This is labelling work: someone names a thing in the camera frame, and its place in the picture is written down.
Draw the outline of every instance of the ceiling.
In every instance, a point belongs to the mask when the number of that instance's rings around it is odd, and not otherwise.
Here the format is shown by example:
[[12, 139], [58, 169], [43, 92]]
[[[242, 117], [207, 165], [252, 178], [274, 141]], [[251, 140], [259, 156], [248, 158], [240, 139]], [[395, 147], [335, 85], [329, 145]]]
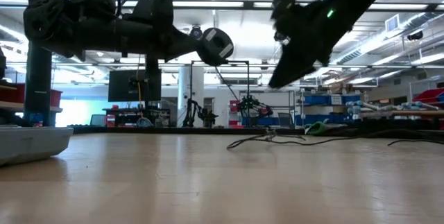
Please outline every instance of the ceiling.
[[[224, 1], [247, 1], [247, 0], [224, 0]], [[252, 1], [270, 1], [270, 0], [252, 0]], [[444, 0], [378, 0], [381, 3], [441, 3]], [[18, 30], [23, 24], [23, 8], [0, 8], [0, 15], [3, 16], [7, 21], [0, 21], [0, 24], [8, 28], [13, 28]], [[230, 59], [232, 60], [249, 60], [253, 64], [261, 63], [262, 60], [267, 60], [268, 63], [273, 64], [279, 60], [280, 57], [280, 43], [277, 43], [273, 39], [274, 30], [273, 22], [270, 21], [270, 11], [269, 10], [175, 10], [174, 12], [174, 25], [183, 31], [190, 29], [193, 25], [201, 25], [202, 29], [213, 27], [214, 25], [214, 15], [218, 17], [218, 27], [225, 31], [234, 42], [234, 54]], [[403, 13], [403, 12], [366, 12], [355, 24], [353, 30], [343, 37], [341, 41], [334, 47], [334, 54], [332, 55], [332, 61], [335, 58], [344, 54], [345, 51], [351, 50], [354, 46], [359, 45], [367, 41], [369, 37], [375, 36], [375, 34], [380, 34], [385, 29], [385, 21], [394, 15], [400, 15], [400, 19], [411, 18], [418, 13]], [[444, 34], [443, 18], [436, 17], [434, 21], [427, 22], [421, 26], [423, 29], [424, 37], [418, 42], [404, 42], [402, 43], [401, 37], [391, 38], [390, 41], [385, 41], [384, 44], [379, 44], [377, 48], [371, 49], [365, 52], [363, 55], [357, 56], [352, 60], [348, 60], [343, 64], [374, 64], [378, 60], [387, 58], [390, 55], [399, 53], [403, 49], [412, 48], [420, 44], [419, 42], [425, 42], [427, 40], [432, 40]], [[430, 53], [433, 49], [439, 48], [443, 42], [434, 43], [431, 46], [424, 47], [421, 50], [428, 50]], [[408, 60], [415, 60], [419, 58], [419, 52], [415, 50], [409, 53]], [[120, 59], [120, 53], [103, 53], [97, 51], [88, 51], [88, 62], [98, 62], [98, 63], [111, 63], [114, 60]], [[190, 53], [184, 55], [177, 60], [172, 60], [176, 63], [188, 63], [190, 60], [199, 60], [195, 53]], [[130, 55], [129, 58], [122, 58], [123, 63], [137, 63], [139, 62], [138, 55]], [[399, 57], [396, 60], [391, 60], [390, 62], [385, 62], [384, 64], [406, 64], [405, 56]], [[168, 72], [177, 72], [177, 68], [169, 67], [164, 69]], [[240, 69], [239, 72], [245, 72], [245, 69]], [[326, 76], [322, 76], [328, 71], [324, 69], [322, 72], [318, 72], [314, 77], [328, 79]], [[337, 69], [336, 75], [347, 77], [349, 74], [349, 69], [342, 68]], [[365, 71], [365, 74], [369, 71], [367, 69], [357, 70], [355, 68], [355, 76], [362, 76], [360, 73]], [[229, 69], [222, 69], [222, 72], [231, 72]]]

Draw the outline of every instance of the black monitor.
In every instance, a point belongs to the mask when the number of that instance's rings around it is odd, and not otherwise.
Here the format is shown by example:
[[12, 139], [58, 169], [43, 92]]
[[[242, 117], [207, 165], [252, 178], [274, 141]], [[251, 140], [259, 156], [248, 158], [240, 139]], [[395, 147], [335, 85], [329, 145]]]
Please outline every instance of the black monitor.
[[140, 83], [142, 101], [160, 101], [162, 88], [162, 70], [150, 71], [148, 78], [145, 70], [110, 71], [110, 86], [108, 102], [135, 102], [139, 101]]

